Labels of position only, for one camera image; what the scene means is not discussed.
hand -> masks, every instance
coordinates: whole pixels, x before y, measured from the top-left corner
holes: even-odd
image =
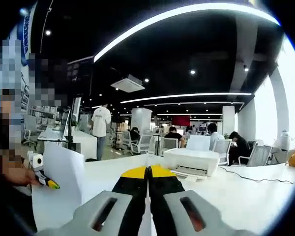
[[[35,178],[35,173],[31,169],[26,168],[9,168],[9,172],[5,174],[8,181],[18,185],[41,185]]]

laptop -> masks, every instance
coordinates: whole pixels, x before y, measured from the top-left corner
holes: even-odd
[[[47,127],[46,130],[38,136],[39,141],[53,141],[53,142],[65,142],[66,138],[64,134],[66,132],[66,128],[68,126],[70,110],[63,112],[62,118],[60,121],[60,128],[53,129],[51,127]]]

cable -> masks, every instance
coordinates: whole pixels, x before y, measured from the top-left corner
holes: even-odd
[[[236,175],[238,175],[238,176],[241,177],[241,178],[249,179],[249,180],[256,181],[256,182],[262,182],[262,181],[264,181],[264,180],[267,180],[267,181],[279,181],[279,182],[282,182],[282,183],[283,183],[283,182],[288,182],[288,183],[290,183],[290,184],[294,184],[294,183],[292,183],[292,182],[290,182],[290,181],[288,181],[288,180],[266,179],[266,178],[261,179],[261,180],[257,180],[257,179],[247,178],[247,177],[243,177],[243,176],[241,176],[240,174],[237,174],[236,172],[228,171],[228,170],[226,170],[225,168],[223,168],[223,167],[221,167],[221,166],[219,166],[219,168],[222,168],[222,169],[225,170],[226,172],[236,174]]]

person in white shirt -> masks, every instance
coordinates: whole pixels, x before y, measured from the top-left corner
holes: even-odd
[[[217,125],[215,123],[211,123],[207,127],[208,133],[211,135],[210,139],[210,150],[213,150],[214,142],[219,139],[225,139],[223,135],[217,133]]]
[[[108,104],[97,108],[92,120],[90,121],[92,134],[97,137],[97,160],[101,161],[104,151],[105,138],[106,138],[106,124],[112,120],[112,115],[107,109]]]

seated person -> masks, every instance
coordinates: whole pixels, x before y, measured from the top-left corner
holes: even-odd
[[[240,156],[250,156],[251,149],[248,142],[240,136],[237,132],[232,132],[229,136],[233,142],[236,142],[237,147],[231,147],[229,152],[229,165],[232,165],[233,162],[238,162],[238,157]],[[247,159],[241,159],[244,164],[248,163]]]
[[[210,138],[210,150],[213,150],[214,142],[220,139],[224,139],[224,136],[217,133],[217,125],[216,123],[211,123],[207,127],[208,133],[211,135]]]
[[[130,137],[131,137],[131,141],[139,141],[140,140],[139,130],[137,127],[133,127],[130,130]]]
[[[177,133],[176,128],[173,126],[169,128],[169,133],[165,135],[164,138],[178,139],[178,141],[180,141],[180,147],[185,147],[185,139],[179,133]]]

